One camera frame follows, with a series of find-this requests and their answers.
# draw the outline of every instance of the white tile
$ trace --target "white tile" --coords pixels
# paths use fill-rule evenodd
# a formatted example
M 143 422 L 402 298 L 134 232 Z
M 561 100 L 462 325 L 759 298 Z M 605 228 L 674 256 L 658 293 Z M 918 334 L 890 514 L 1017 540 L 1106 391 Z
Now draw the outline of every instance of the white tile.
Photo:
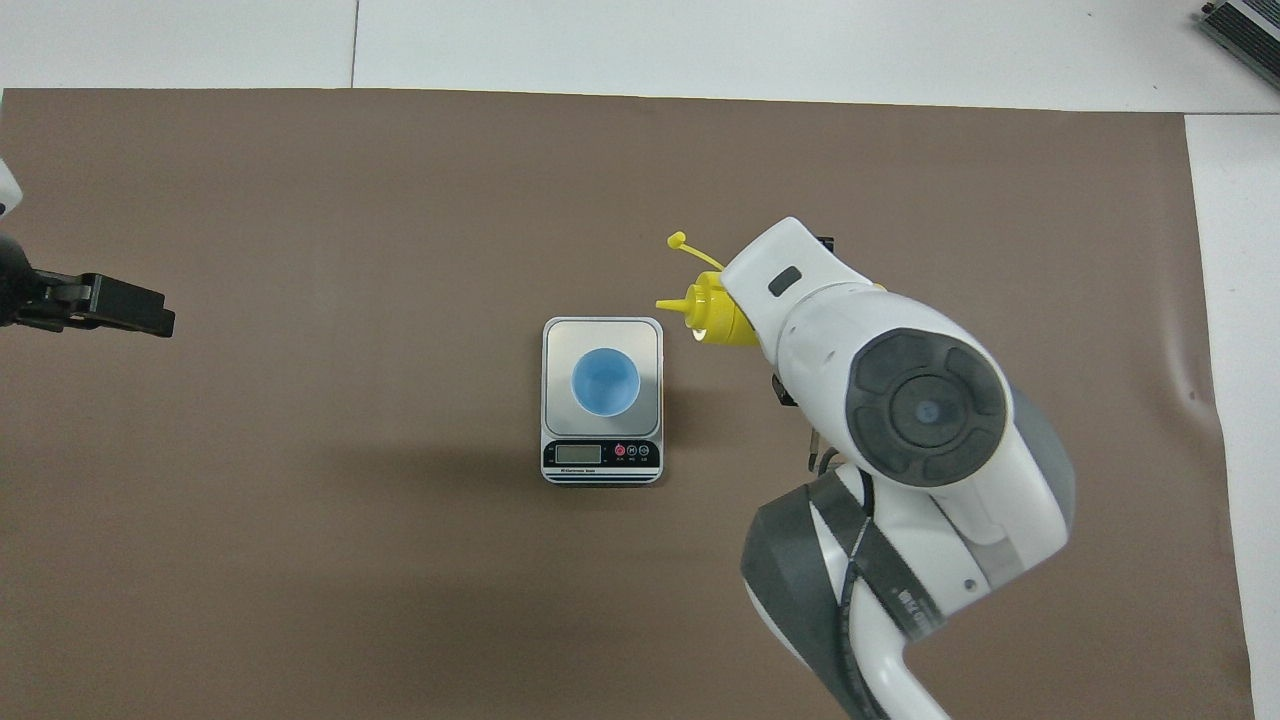
M 346 87 L 356 0 L 5 0 L 0 87 Z
M 1199 0 L 364 0 L 357 87 L 1280 111 Z
M 1280 717 L 1280 117 L 1187 118 L 1258 717 Z

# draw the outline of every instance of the yellow bottle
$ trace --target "yellow bottle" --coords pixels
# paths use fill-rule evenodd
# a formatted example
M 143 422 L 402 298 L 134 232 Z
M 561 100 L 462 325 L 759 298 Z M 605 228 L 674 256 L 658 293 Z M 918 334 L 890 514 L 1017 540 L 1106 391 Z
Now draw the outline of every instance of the yellow bottle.
M 698 275 L 682 300 L 659 300 L 660 310 L 673 310 L 685 315 L 685 327 L 694 332 L 698 342 L 716 345 L 756 345 L 755 329 L 746 315 L 739 310 L 719 282 L 719 272 L 724 269 L 707 254 L 685 245 L 685 233 L 677 232 L 667 238 L 672 250 L 684 250 L 700 258 L 716 268 Z

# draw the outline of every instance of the digital kitchen scale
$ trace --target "digital kitchen scale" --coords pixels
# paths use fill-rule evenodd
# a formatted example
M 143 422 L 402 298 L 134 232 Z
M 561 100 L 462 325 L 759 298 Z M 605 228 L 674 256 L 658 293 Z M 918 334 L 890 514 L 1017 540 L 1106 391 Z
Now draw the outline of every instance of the digital kitchen scale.
M 543 477 L 646 484 L 662 475 L 662 325 L 552 318 L 543 328 Z

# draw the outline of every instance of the brown surface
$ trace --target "brown surface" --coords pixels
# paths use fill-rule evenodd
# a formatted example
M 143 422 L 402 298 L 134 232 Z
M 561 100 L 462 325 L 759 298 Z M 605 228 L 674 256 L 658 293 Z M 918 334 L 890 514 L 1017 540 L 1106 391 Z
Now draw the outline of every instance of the brown surface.
M 1248 717 L 1176 115 L 9 91 L 33 264 L 172 341 L 0 331 L 0 716 L 838 717 L 737 577 L 806 427 L 667 328 L 667 478 L 538 474 L 543 323 L 794 214 L 1056 421 L 1071 544 L 909 662 L 956 719 Z

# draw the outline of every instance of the black vent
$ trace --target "black vent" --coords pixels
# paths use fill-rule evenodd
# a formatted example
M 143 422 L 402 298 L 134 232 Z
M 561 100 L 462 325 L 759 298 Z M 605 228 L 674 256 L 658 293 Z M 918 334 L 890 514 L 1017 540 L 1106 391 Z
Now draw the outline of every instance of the black vent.
M 1280 28 L 1280 3 L 1276 3 L 1276 0 L 1244 0 L 1244 4 L 1253 8 L 1254 13 L 1266 18 L 1276 28 Z
M 1249 1 L 1251 6 L 1254 4 L 1267 8 L 1272 14 L 1280 13 L 1274 0 Z M 1280 40 L 1230 4 L 1215 8 L 1204 17 L 1201 27 L 1219 45 L 1252 65 L 1271 85 L 1280 87 Z

